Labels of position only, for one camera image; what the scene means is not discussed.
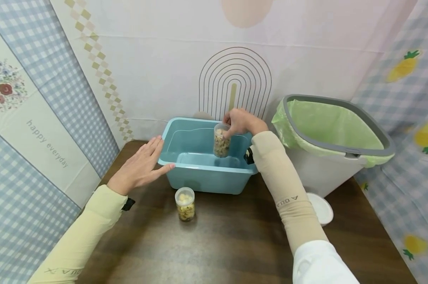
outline beige arm sleeve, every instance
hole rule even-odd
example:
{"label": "beige arm sleeve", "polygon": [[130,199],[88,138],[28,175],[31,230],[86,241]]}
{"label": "beige arm sleeve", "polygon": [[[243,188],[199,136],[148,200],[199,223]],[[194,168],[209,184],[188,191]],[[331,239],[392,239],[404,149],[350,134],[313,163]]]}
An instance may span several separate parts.
{"label": "beige arm sleeve", "polygon": [[74,283],[101,236],[118,221],[126,201],[127,196],[100,186],[28,283]]}
{"label": "beige arm sleeve", "polygon": [[328,241],[302,182],[279,138],[271,131],[252,138],[253,160],[274,198],[294,255],[313,240]]}

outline blue gingham pattern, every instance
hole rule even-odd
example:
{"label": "blue gingham pattern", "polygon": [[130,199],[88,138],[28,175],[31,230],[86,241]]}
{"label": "blue gingham pattern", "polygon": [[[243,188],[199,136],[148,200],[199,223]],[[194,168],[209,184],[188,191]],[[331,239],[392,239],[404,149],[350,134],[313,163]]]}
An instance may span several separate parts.
{"label": "blue gingham pattern", "polygon": [[0,34],[100,177],[118,145],[49,0],[0,0]]}
{"label": "blue gingham pattern", "polygon": [[79,212],[0,137],[0,283],[25,283]]}
{"label": "blue gingham pattern", "polygon": [[[408,51],[421,50],[417,68],[405,78],[385,83],[389,71]],[[403,255],[404,237],[428,242],[428,155],[414,134],[428,122],[428,0],[420,0],[388,51],[361,85],[353,102],[364,108],[396,142],[396,155],[381,167],[360,171],[366,197],[419,284],[428,284],[428,251]]]}

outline jar lid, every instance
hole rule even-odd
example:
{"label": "jar lid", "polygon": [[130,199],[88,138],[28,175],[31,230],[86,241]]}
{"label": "jar lid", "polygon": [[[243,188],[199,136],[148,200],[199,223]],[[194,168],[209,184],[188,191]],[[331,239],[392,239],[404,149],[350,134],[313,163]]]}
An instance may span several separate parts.
{"label": "jar lid", "polygon": [[179,206],[188,206],[195,200],[195,192],[189,187],[181,187],[175,193],[175,201]]}
{"label": "jar lid", "polygon": [[321,196],[307,192],[307,197],[315,209],[316,217],[321,225],[327,225],[334,219],[334,211],[330,204]]}

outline arm sleeve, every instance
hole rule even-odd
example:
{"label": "arm sleeve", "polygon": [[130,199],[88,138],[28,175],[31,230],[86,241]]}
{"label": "arm sleeve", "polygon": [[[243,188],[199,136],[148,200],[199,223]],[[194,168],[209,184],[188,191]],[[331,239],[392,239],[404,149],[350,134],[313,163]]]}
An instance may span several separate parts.
{"label": "arm sleeve", "polygon": [[279,138],[261,132],[252,144],[253,159],[276,203],[294,255],[293,283],[358,284],[328,241]]}
{"label": "arm sleeve", "polygon": [[271,131],[260,132],[252,138],[250,148],[285,226],[292,253],[306,242],[327,241],[304,186],[279,138]]}
{"label": "arm sleeve", "polygon": [[100,186],[28,283],[74,283],[102,235],[118,221],[126,201],[127,196]]}

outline left hand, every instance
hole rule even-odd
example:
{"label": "left hand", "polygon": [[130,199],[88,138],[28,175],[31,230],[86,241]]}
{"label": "left hand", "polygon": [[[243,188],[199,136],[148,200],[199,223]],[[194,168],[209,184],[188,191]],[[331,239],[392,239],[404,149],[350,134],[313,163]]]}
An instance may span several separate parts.
{"label": "left hand", "polygon": [[175,164],[154,170],[163,146],[161,136],[152,138],[122,165],[107,186],[118,194],[127,195],[134,188],[147,185],[171,171]]}

